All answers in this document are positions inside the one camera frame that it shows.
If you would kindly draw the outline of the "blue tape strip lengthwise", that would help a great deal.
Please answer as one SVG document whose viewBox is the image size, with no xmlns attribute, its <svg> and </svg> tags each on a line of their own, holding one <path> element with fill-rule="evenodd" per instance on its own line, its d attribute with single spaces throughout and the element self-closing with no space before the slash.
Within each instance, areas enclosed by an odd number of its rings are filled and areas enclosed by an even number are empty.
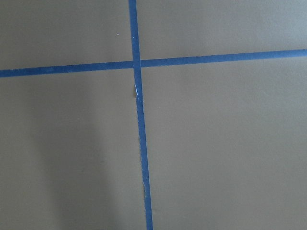
<svg viewBox="0 0 307 230">
<path fill-rule="evenodd" d="M 139 140 L 140 140 L 142 182 L 144 187 L 144 208 L 145 208 L 146 228 L 148 230 L 152 230 L 154 227 L 153 227 L 153 217 L 152 217 L 145 116 L 144 116 L 144 107 L 143 107 L 142 70 L 141 70 L 141 57 L 140 57 L 140 45 L 139 45 L 138 19 L 137 19 L 137 4 L 135 0 L 129 1 L 129 13 L 130 13 L 130 32 L 131 32 L 133 71 L 134 71 L 134 82 L 135 82 L 135 91 L 136 91 L 138 130 L 139 130 Z"/>
</svg>

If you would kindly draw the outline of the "blue tape strip crosswise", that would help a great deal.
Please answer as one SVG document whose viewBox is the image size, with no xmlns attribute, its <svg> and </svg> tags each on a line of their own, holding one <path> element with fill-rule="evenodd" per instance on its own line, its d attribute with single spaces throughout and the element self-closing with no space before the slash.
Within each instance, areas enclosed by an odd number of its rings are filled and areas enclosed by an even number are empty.
<svg viewBox="0 0 307 230">
<path fill-rule="evenodd" d="M 208 56 L 197 56 L 197 57 L 147 59 L 147 60 L 140 60 L 140 65 L 142 68 L 147 68 L 147 67 L 162 67 L 162 66 L 174 66 L 174 65 L 258 60 L 258 59 L 297 58 L 297 57 L 306 57 L 306 56 L 307 56 L 307 51 L 305 49 L 298 49 L 298 50 L 237 53 L 237 54 L 220 54 L 220 55 L 208 55 Z M 102 71 L 102 70 L 113 70 L 113 69 L 132 69 L 132 68 L 133 68 L 133 61 L 119 61 L 119 62 L 90 63 L 90 64 L 35 67 L 35 68 L 22 68 L 22 69 L 3 69 L 0 71 L 0 77 L 8 78 L 8 77 L 20 77 L 20 76 L 35 76 L 35 75 Z"/>
</svg>

